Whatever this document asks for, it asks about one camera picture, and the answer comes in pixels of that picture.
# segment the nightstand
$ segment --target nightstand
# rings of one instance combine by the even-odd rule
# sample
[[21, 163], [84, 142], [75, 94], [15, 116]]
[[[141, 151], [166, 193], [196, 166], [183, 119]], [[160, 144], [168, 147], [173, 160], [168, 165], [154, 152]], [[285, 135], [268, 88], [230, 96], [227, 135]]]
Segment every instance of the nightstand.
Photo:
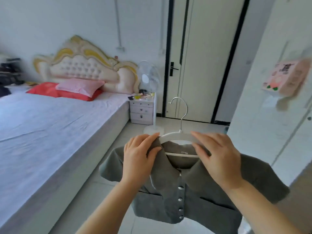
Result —
[[154, 101], [146, 99], [129, 100], [130, 119], [132, 123], [152, 125]]

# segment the white bed sheet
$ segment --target white bed sheet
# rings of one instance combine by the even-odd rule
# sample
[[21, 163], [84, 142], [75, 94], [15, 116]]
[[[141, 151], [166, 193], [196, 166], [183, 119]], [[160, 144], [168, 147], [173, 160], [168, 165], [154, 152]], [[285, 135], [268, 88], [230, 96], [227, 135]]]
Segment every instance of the white bed sheet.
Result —
[[129, 113], [127, 97], [0, 98], [0, 233], [16, 231], [41, 208], [118, 123], [118, 115]]

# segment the electric fan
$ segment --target electric fan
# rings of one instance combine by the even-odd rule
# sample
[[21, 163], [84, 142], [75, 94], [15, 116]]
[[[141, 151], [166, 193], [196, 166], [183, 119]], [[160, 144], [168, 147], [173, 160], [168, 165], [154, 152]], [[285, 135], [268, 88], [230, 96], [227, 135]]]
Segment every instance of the electric fan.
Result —
[[151, 135], [159, 132], [160, 135], [163, 135], [165, 131], [164, 128], [156, 126], [157, 89], [160, 84], [159, 72], [154, 65], [147, 61], [141, 61], [138, 64], [137, 75], [141, 78], [140, 88], [147, 90], [149, 93], [154, 93], [153, 125], [145, 127], [144, 133]]

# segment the pink box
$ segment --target pink box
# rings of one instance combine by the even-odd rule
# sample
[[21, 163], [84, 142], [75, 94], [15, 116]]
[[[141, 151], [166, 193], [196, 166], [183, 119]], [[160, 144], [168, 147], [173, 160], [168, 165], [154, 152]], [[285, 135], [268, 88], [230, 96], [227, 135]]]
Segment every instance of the pink box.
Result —
[[306, 78], [311, 59], [283, 61], [275, 65], [271, 76], [263, 83], [262, 89], [271, 94], [290, 97]]

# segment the hand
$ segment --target hand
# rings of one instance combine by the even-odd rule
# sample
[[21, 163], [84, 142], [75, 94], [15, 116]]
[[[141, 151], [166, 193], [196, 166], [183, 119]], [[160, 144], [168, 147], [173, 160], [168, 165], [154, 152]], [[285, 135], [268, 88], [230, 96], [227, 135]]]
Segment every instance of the hand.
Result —
[[236, 189], [243, 183], [240, 172], [240, 152], [225, 134], [191, 132], [211, 153], [207, 153], [198, 144], [193, 146], [210, 176], [226, 191]]
[[155, 157], [161, 147], [150, 148], [159, 133], [153, 135], [138, 135], [129, 140], [124, 146], [124, 167], [121, 182], [140, 188], [148, 179], [154, 165]]

